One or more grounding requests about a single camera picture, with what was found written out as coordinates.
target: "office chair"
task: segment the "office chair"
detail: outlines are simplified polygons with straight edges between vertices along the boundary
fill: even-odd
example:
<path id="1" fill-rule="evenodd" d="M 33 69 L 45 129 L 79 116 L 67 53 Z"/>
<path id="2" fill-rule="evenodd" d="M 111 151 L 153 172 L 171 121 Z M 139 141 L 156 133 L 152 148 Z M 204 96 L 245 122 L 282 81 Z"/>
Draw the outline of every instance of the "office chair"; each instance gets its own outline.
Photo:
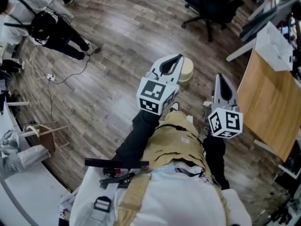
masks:
<path id="1" fill-rule="evenodd" d="M 212 42 L 212 28 L 210 21 L 221 25 L 221 29 L 225 29 L 227 23 L 230 23 L 236 14 L 236 10 L 244 4 L 243 0 L 184 0 L 186 8 L 192 7 L 199 16 L 185 21 L 182 28 L 186 27 L 187 23 L 204 19 L 207 31 L 208 41 Z"/>

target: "buckle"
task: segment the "buckle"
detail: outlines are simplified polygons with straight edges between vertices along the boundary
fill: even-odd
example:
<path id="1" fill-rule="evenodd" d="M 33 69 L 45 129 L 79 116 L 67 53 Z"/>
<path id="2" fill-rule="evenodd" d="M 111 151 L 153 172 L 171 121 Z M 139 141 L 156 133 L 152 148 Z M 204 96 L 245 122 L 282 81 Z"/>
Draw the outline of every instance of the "buckle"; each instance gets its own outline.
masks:
<path id="1" fill-rule="evenodd" d="M 109 213 L 112 200 L 106 196 L 98 197 L 94 202 L 94 209 Z"/>

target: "white strap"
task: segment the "white strap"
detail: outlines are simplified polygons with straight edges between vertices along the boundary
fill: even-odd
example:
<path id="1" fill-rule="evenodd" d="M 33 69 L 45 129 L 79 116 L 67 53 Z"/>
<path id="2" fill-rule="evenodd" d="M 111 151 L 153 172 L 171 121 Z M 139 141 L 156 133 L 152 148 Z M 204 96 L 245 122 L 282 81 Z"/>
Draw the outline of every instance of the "white strap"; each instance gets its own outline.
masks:
<path id="1" fill-rule="evenodd" d="M 111 200 L 111 202 L 113 202 L 118 185 L 119 185 L 119 183 L 108 184 L 108 186 L 102 196 L 109 198 Z M 106 212 L 106 210 L 110 210 L 110 203 L 106 202 L 106 201 L 97 201 L 97 202 L 95 202 L 95 207 L 99 208 L 101 210 L 104 210 L 104 211 L 93 208 L 93 211 L 92 211 L 92 214 L 91 214 L 89 220 L 102 223 L 105 220 L 106 216 L 109 215 L 109 212 Z"/>

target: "white cloth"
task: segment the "white cloth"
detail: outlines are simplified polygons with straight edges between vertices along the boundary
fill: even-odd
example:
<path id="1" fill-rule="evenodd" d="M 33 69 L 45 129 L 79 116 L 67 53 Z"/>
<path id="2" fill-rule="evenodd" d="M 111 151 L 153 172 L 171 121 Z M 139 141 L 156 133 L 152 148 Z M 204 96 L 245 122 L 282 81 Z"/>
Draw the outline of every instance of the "white cloth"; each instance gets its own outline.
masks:
<path id="1" fill-rule="evenodd" d="M 18 158 L 24 170 L 50 157 L 49 151 L 42 145 L 36 145 L 18 153 Z"/>
<path id="2" fill-rule="evenodd" d="M 156 171 L 145 192 L 140 212 L 130 226 L 225 226 L 224 209 L 215 188 L 205 181 L 195 180 L 177 173 L 177 178 Z M 70 226 L 76 226 L 77 216 L 85 205 L 102 196 L 99 180 L 103 178 L 101 169 L 90 167 L 80 186 L 72 211 Z M 118 215 L 118 205 L 122 201 L 125 189 L 118 189 L 111 208 L 110 220 Z M 239 198 L 239 214 L 244 220 L 231 218 L 232 223 L 251 226 L 251 218 Z"/>
<path id="3" fill-rule="evenodd" d="M 44 11 L 46 6 L 48 6 L 48 0 L 24 0 L 35 13 L 39 13 Z M 10 15 L 17 18 L 21 23 L 24 25 L 30 25 L 32 20 L 34 19 L 34 14 L 27 9 L 21 2 L 17 1 L 14 4 L 13 9 L 9 12 Z M 14 18 L 11 16 L 5 16 L 4 19 L 5 23 L 10 24 L 19 24 Z M 34 38 L 29 36 L 28 31 L 26 28 L 16 28 L 16 27 L 9 27 L 3 26 L 2 27 L 2 37 L 5 41 L 9 44 L 19 44 L 23 37 L 27 37 L 36 45 L 41 45 L 40 43 L 36 42 Z"/>

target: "wooden floor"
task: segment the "wooden floor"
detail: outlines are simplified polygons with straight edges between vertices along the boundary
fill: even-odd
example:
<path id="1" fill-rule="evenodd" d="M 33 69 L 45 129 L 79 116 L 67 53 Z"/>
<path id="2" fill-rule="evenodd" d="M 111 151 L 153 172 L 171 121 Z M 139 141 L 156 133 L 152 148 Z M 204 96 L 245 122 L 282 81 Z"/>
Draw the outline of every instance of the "wooden floor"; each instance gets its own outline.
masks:
<path id="1" fill-rule="evenodd" d="M 141 77 L 155 60 L 169 54 L 181 53 L 194 63 L 193 77 L 181 85 L 176 100 L 203 128 L 202 103 L 210 99 L 214 76 L 223 73 L 239 86 L 248 58 L 242 56 L 230 63 L 225 58 L 242 45 L 238 34 L 255 8 L 252 1 L 246 0 L 227 29 L 221 31 L 214 24 L 214 41 L 209 43 L 204 22 L 181 28 L 184 20 L 196 15 L 184 7 L 183 0 L 75 0 L 68 7 L 76 16 L 72 26 L 103 50 L 92 55 L 81 75 L 60 85 L 49 85 L 54 120 L 61 126 L 70 125 L 69 130 L 56 133 L 57 142 L 69 141 L 70 145 L 58 149 L 46 161 L 47 165 L 69 188 L 75 189 L 87 170 L 85 157 L 111 158 L 130 132 L 131 120 L 138 112 L 135 95 Z M 43 47 L 30 61 L 34 50 L 35 46 L 25 41 L 20 57 L 27 64 L 26 70 L 12 84 L 12 89 L 31 103 L 19 114 L 23 123 L 51 120 L 48 82 L 35 81 L 32 65 L 36 77 L 53 72 L 56 82 L 84 67 L 81 62 Z M 245 131 L 226 142 L 225 174 L 253 224 L 262 225 L 287 195 L 273 182 L 280 160 L 257 147 L 253 139 Z"/>

